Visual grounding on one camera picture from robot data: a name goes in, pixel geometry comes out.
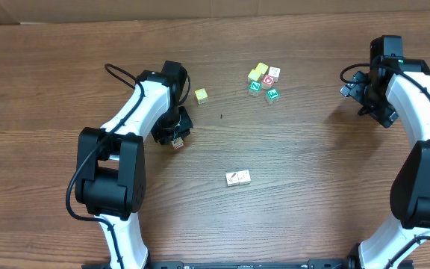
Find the white block red drawing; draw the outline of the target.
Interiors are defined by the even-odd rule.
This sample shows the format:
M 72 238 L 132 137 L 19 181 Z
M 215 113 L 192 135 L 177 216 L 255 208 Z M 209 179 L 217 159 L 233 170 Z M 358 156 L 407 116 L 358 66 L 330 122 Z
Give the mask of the white block red drawing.
M 184 141 L 181 137 L 177 137 L 174 140 L 171 141 L 172 147 L 174 149 L 181 149 L 184 147 Z

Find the white block pencil drawing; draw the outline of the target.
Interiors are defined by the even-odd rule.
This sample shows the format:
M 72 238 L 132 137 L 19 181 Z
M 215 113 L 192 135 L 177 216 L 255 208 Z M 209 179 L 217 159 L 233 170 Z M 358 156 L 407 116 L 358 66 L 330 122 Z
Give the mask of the white block pencil drawing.
M 226 183 L 228 187 L 239 185 L 240 180 L 238 177 L 238 172 L 226 173 L 225 175 Z

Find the green V block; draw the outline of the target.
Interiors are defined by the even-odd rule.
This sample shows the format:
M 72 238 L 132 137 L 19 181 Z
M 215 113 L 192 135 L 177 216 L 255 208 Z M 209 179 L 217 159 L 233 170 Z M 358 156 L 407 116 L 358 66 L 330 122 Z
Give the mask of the green V block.
M 238 171 L 237 177 L 240 185 L 247 185 L 251 182 L 251 176 L 248 170 Z

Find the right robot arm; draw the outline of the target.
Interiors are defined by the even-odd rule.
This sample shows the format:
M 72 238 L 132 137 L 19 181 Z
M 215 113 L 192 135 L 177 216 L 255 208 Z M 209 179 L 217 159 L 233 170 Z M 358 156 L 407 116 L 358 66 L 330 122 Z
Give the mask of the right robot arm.
M 407 257 L 430 241 L 430 68 L 403 55 L 402 38 L 370 43 L 368 72 L 357 71 L 340 92 L 385 128 L 401 120 L 411 151 L 390 189 L 390 215 L 356 244 L 340 268 L 412 268 Z

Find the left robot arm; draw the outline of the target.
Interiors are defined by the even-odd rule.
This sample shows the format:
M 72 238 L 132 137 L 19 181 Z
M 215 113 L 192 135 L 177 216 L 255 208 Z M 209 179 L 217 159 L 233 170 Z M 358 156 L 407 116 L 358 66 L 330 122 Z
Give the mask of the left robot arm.
M 183 145 L 193 127 L 183 105 L 191 81 L 182 64 L 166 61 L 160 72 L 145 70 L 126 85 L 133 94 L 120 111 L 78 136 L 65 205 L 76 220 L 101 226 L 110 251 L 105 268 L 150 268 L 138 217 L 146 192 L 144 141 Z

